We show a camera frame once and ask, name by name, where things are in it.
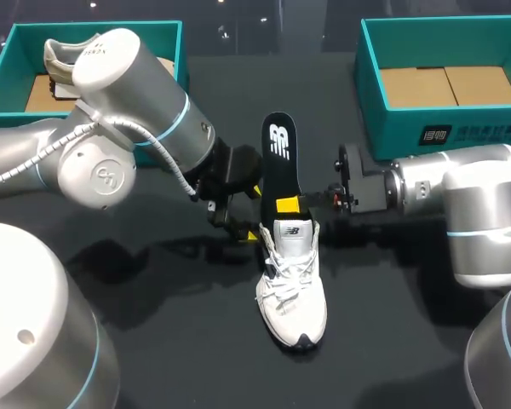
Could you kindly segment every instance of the white cable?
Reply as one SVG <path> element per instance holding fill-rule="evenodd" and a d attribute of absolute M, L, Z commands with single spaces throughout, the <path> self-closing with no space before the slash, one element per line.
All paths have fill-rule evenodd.
<path fill-rule="evenodd" d="M 196 196 L 197 192 L 195 192 L 195 189 L 191 187 L 191 185 L 187 182 L 184 175 L 181 173 L 180 168 L 178 167 L 178 164 L 172 158 L 170 153 L 166 150 L 166 148 L 163 146 L 163 144 L 152 135 L 150 131 L 148 131 L 146 128 L 129 121 L 127 119 L 122 119 L 120 117 L 105 117 L 105 120 L 113 125 L 119 125 L 124 126 L 126 128 L 130 128 L 140 134 L 144 139 L 146 139 L 148 142 L 150 142 L 153 147 L 157 149 L 157 151 L 161 154 L 163 159 L 166 161 L 167 165 L 170 167 L 174 175 L 176 176 L 176 179 L 178 179 L 178 182 L 180 183 L 180 186 L 182 189 L 184 189 L 184 192 L 186 192 L 189 196 Z"/>
<path fill-rule="evenodd" d="M 58 141 L 50 145 L 47 145 L 44 149 L 39 151 L 36 155 L 28 159 L 23 164 L 14 167 L 12 170 L 8 170 L 7 172 L 2 173 L 0 175 L 0 183 L 4 183 L 8 179 L 17 176 L 19 173 L 23 173 L 24 171 L 29 170 L 30 168 L 41 162 L 43 159 L 47 158 L 51 153 L 55 152 L 60 147 L 65 146 L 67 143 L 77 138 L 89 135 L 90 132 L 95 128 L 96 128 L 95 123 L 77 126 L 70 134 L 63 136 Z"/>
<path fill-rule="evenodd" d="M 106 117 L 105 120 L 112 125 L 116 126 L 119 125 L 124 126 L 126 128 L 130 128 L 137 132 L 138 134 L 140 134 L 148 142 L 150 142 L 150 144 L 152 144 L 153 147 L 155 147 L 157 151 L 161 154 L 161 156 L 164 158 L 167 165 L 170 167 L 170 169 L 176 176 L 176 179 L 178 179 L 178 182 L 180 183 L 180 186 L 182 187 L 184 192 L 186 192 L 189 196 L 192 197 L 195 197 L 197 195 L 195 189 L 191 187 L 191 185 L 187 182 L 184 175 L 181 173 L 181 170 L 178 167 L 178 164 L 176 163 L 174 158 L 172 158 L 172 156 L 166 150 L 163 144 L 161 144 L 161 142 L 155 136 L 153 136 L 150 131 L 132 121 L 122 119 L 120 117 Z M 47 145 L 45 148 L 40 150 L 35 156 L 28 159 L 25 163 L 20 164 L 19 166 L 13 168 L 12 170 L 2 173 L 0 175 L 0 183 L 4 183 L 13 176 L 17 176 L 19 173 L 29 170 L 30 168 L 41 162 L 43 159 L 47 158 L 51 153 L 55 152 L 60 147 L 65 146 L 67 143 L 77 138 L 89 135 L 89 133 L 93 131 L 97 127 L 97 125 L 98 124 L 96 122 L 93 122 L 90 124 L 77 126 L 76 128 L 74 128 L 73 132 L 61 137 L 58 141 L 50 145 Z"/>

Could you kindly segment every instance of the box label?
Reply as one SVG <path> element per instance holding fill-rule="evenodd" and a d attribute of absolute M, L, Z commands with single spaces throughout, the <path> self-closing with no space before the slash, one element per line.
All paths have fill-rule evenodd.
<path fill-rule="evenodd" d="M 418 145 L 444 145 L 451 131 L 451 125 L 428 125 L 424 127 Z"/>
<path fill-rule="evenodd" d="M 508 143 L 511 142 L 511 125 L 461 126 L 454 142 Z"/>

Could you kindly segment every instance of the insole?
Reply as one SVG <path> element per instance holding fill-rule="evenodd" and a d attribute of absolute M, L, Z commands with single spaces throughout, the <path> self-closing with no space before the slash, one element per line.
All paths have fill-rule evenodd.
<path fill-rule="evenodd" d="M 272 232 L 273 222 L 277 218 L 306 218 L 299 213 L 278 215 L 276 210 L 276 199 L 301 194 L 297 177 L 297 132 L 290 115 L 275 112 L 265 118 L 261 131 L 261 151 L 261 223 Z"/>

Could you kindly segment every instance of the black surface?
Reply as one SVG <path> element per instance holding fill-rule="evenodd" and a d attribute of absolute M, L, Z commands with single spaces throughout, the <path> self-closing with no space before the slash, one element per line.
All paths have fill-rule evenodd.
<path fill-rule="evenodd" d="M 259 147 L 266 115 L 288 112 L 301 188 L 315 191 L 337 181 L 338 144 L 363 142 L 352 58 L 192 58 L 192 98 L 232 145 Z M 260 317 L 255 247 L 229 245 L 205 212 L 157 170 L 104 213 L 50 194 L 0 201 L 0 222 L 49 245 L 105 322 L 118 409 L 471 407 L 464 347 L 497 297 L 454 282 L 439 221 L 345 231 L 317 212 L 329 319 L 320 348 L 296 356 Z"/>

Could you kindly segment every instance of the teal container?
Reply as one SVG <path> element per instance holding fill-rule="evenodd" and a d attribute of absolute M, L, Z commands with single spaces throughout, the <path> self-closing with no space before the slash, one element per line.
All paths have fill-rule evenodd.
<path fill-rule="evenodd" d="M 175 80 L 187 91 L 188 73 L 181 21 L 107 21 L 81 23 L 14 24 L 0 54 L 0 128 L 29 124 L 44 118 L 65 118 L 69 112 L 27 112 L 34 78 L 45 74 L 43 44 L 48 38 L 81 43 L 114 28 L 135 32 L 158 57 L 175 63 Z M 152 165 L 135 150 L 138 165 Z"/>
<path fill-rule="evenodd" d="M 376 160 L 511 145 L 511 105 L 389 106 L 380 69 L 443 66 L 501 66 L 511 84 L 511 15 L 361 21 L 354 82 Z M 445 142 L 423 144 L 427 130 Z"/>

